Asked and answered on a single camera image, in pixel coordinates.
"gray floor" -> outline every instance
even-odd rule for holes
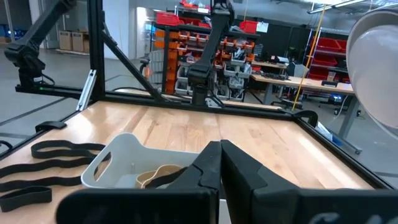
[[[17,144],[34,134],[34,126],[43,121],[58,120],[72,113],[77,100],[55,96],[16,93],[14,87],[19,83],[17,68],[4,56],[4,46],[0,45],[0,139]],[[40,59],[46,63],[44,73],[52,77],[58,85],[83,87],[90,70],[90,60],[86,56],[63,55],[58,52],[41,51]],[[120,86],[139,87],[137,80],[117,60],[105,60],[106,89]],[[258,103],[250,94],[245,102]],[[335,120],[334,106],[322,105],[316,100],[307,100],[303,107],[318,113],[320,122],[334,132],[338,132],[345,112]],[[398,151],[394,145],[397,140],[382,131],[372,119],[362,114],[356,118],[347,140],[363,149],[360,155],[349,151],[358,161],[377,172],[388,182],[398,187]]]

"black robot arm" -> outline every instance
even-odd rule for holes
[[[59,18],[76,6],[76,0],[58,0],[44,11],[25,36],[7,45],[4,53],[9,61],[19,67],[21,86],[43,84],[45,64],[38,59],[39,46]]]
[[[206,105],[208,93],[212,91],[211,73],[214,56],[221,38],[234,21],[234,11],[229,0],[214,0],[211,5],[212,28],[209,40],[199,61],[192,64],[188,70],[188,81],[193,87],[192,104]]]

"wooden table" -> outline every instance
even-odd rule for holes
[[[192,152],[200,152],[209,141],[229,139],[266,167],[301,187],[371,189],[349,167],[290,121],[100,101],[66,123],[68,126],[65,129],[50,131],[11,154],[1,161],[0,167],[41,161],[33,159],[30,154],[31,145],[39,141],[66,139],[75,143],[107,144],[120,133],[133,133],[147,147]],[[33,180],[54,175],[73,177],[80,175],[85,167],[20,173],[1,181]],[[54,223],[59,201],[82,186],[52,188],[51,203],[0,213],[1,223]]]
[[[272,101],[273,85],[298,87],[301,82],[300,77],[289,77],[289,80],[275,80],[272,78],[262,77],[261,75],[251,75],[251,78],[253,78],[257,82],[268,83],[263,99],[263,103],[265,105],[269,105]],[[302,83],[302,89],[323,91],[328,93],[340,93],[342,95],[352,95],[351,103],[348,106],[348,110],[345,114],[343,124],[341,125],[340,130],[338,131],[338,135],[341,138],[343,139],[347,138],[349,129],[353,125],[356,113],[359,108],[359,101],[355,96],[351,84],[339,83],[337,84],[337,87],[329,87],[329,86],[323,86],[321,80],[312,80],[310,78],[304,78]]]

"beige strap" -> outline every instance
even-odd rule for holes
[[[182,167],[178,165],[169,164],[169,165],[162,165],[157,170],[152,170],[142,173],[136,178],[136,188],[145,189],[145,186],[149,184],[153,179],[173,174],[179,171],[180,169],[182,169]]]

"aluminum frame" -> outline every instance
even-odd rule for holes
[[[191,105],[185,99],[173,99],[172,101],[159,101],[153,99],[151,96],[118,93],[105,90],[105,76],[104,76],[104,41],[103,41],[103,5],[102,0],[88,0],[88,22],[90,32],[90,69],[96,70],[97,79],[91,95],[91,102],[96,101],[112,101],[118,103],[130,103],[135,105],[155,106],[163,108],[173,108],[178,110],[201,111],[206,113],[221,113],[233,114],[236,116],[250,116],[267,119],[281,119],[297,123],[305,132],[309,133],[316,141],[322,144],[327,150],[333,153],[339,160],[346,164],[350,169],[355,171],[362,179],[369,183],[375,189],[394,189],[392,185],[385,180],[378,177],[374,172],[369,170],[364,165],[360,164],[347,152],[342,150],[333,142],[318,133],[315,128],[310,126],[302,118],[295,117],[291,114],[285,113],[281,110],[269,110],[265,108],[256,108],[250,106],[232,106],[225,105],[225,108],[207,108],[204,106]],[[24,88],[16,86],[16,91],[24,93],[35,93],[40,95],[65,96],[79,99],[82,89],[66,86],[42,86],[40,88]],[[61,121],[66,121],[72,116],[78,114],[76,111]],[[47,131],[41,131],[34,134],[31,138],[22,141],[12,148],[9,152],[0,156],[0,160],[16,152],[18,149],[24,147],[29,142],[35,140],[39,136],[45,134]]]

